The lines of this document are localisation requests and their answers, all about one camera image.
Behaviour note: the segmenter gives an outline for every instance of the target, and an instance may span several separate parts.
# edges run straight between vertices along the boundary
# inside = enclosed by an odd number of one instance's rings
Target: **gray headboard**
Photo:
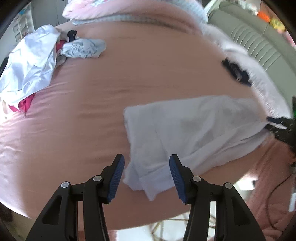
[[[296,95],[296,51],[287,40],[268,23],[226,1],[209,14],[208,23],[245,47],[292,107],[292,96]]]

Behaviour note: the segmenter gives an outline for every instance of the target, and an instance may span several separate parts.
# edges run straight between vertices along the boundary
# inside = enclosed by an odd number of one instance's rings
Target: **white blanket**
[[[228,96],[127,107],[124,120],[131,153],[123,181],[149,200],[174,186],[172,154],[202,174],[247,155],[268,135],[253,100]]]
[[[244,47],[234,43],[229,36],[214,25],[201,23],[200,30],[224,52],[225,57],[247,71],[252,89],[269,116],[292,118],[290,108],[276,85],[258,61],[248,55],[248,51]]]

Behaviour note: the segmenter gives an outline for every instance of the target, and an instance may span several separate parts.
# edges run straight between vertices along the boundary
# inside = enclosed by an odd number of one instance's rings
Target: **bed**
[[[122,21],[77,26],[67,22],[59,28],[104,39],[107,49],[98,59],[67,59],[50,86],[36,93],[26,117],[17,113],[0,126],[0,202],[19,214],[36,218],[62,182],[87,181],[117,153],[128,162],[123,120],[127,106],[229,95],[254,99],[262,120],[266,117],[256,94],[233,81],[221,65],[222,51],[201,34]],[[266,151],[261,145],[202,177],[219,185],[234,183]],[[143,191],[120,183],[104,212],[108,229],[117,230],[174,217],[189,208],[175,188],[151,202]]]

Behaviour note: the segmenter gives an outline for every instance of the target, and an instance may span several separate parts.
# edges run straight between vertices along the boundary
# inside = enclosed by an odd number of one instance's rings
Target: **gray cloth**
[[[57,57],[57,65],[56,68],[60,67],[61,65],[63,65],[67,60],[67,57],[64,55],[60,55]]]
[[[106,49],[106,43],[101,39],[76,39],[65,43],[61,55],[70,58],[98,58]]]

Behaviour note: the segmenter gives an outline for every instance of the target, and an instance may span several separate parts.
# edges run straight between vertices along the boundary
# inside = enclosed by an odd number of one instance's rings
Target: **cable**
[[[268,203],[269,203],[269,199],[271,197],[271,195],[273,194],[273,192],[278,188],[280,187],[280,185],[282,185],[285,181],[287,181],[290,177],[292,176],[292,173],[285,179],[283,180],[280,184],[278,184],[272,191],[271,193],[269,194],[269,196],[267,197],[267,200],[266,200],[266,206],[265,206],[265,210],[266,210],[266,215],[267,215],[267,218],[268,218],[268,222],[269,222],[269,225],[275,229],[275,230],[278,230],[272,223],[271,223],[271,220],[270,220],[270,216],[269,216],[269,209],[268,209]]]

